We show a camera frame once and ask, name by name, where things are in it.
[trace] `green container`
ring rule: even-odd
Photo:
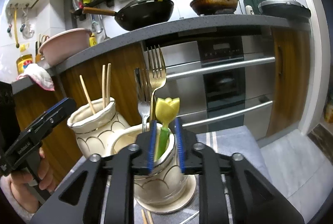
[[[247,5],[250,5],[253,9],[253,12],[255,15],[260,15],[259,9],[258,9],[258,4],[263,2],[265,0],[244,0],[244,7],[246,7]]]

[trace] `oven handle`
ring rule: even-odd
[[[204,120],[200,120],[200,121],[196,121],[196,122],[184,123],[183,127],[186,128],[186,127],[193,127],[193,126],[201,126],[201,125],[207,125],[207,124],[210,124],[210,123],[216,123],[216,122],[223,121],[223,120],[228,120],[228,119],[231,119],[231,118],[234,118],[234,117],[237,117],[237,116],[244,115],[245,113],[248,113],[250,111],[253,111],[253,110],[256,110],[256,109],[259,109],[259,108],[264,108],[264,107],[267,107],[267,106],[271,106],[272,104],[273,104],[273,101],[270,100],[270,101],[261,103],[259,105],[256,105],[256,106],[253,106],[253,107],[250,107],[250,108],[235,111],[233,113],[217,116],[217,117],[214,117],[214,118],[208,118],[208,119],[204,119]]]
[[[255,66],[265,63],[273,63],[275,62],[275,57],[264,57],[259,59],[252,59],[247,61],[241,61],[236,63],[225,63],[218,66],[209,66],[209,67],[203,67],[198,68],[186,72],[176,73],[176,74],[169,74],[166,76],[166,80],[173,80],[173,79],[180,79],[180,78],[187,78],[193,75],[202,75],[202,74],[209,74],[209,73],[215,73],[225,70],[231,70],[236,68],[242,68],[246,66]]]

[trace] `saucer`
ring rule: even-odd
[[[148,204],[138,201],[143,208],[157,214],[167,214],[175,212],[189,203],[195,193],[196,180],[194,175],[188,175],[186,179],[186,186],[183,194],[174,202],[164,205]]]

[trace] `fork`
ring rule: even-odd
[[[145,132],[150,113],[150,83],[145,69],[135,68],[134,76],[137,84],[138,111],[142,118],[142,132]]]
[[[149,49],[147,48],[148,65],[149,65],[149,81],[150,81],[150,86],[152,88],[152,96],[150,99],[149,125],[155,119],[154,94],[155,94],[156,90],[158,90],[159,88],[162,88],[167,81],[167,71],[165,69],[165,62],[164,62],[161,48],[159,47],[159,56],[157,54],[156,46],[154,46],[154,50],[151,48],[149,51]]]

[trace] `yellow pipe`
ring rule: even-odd
[[[17,8],[15,8],[15,11],[14,11],[14,36],[15,36],[16,48],[19,48],[20,45],[19,45],[19,40],[17,38],[16,15],[17,15]]]

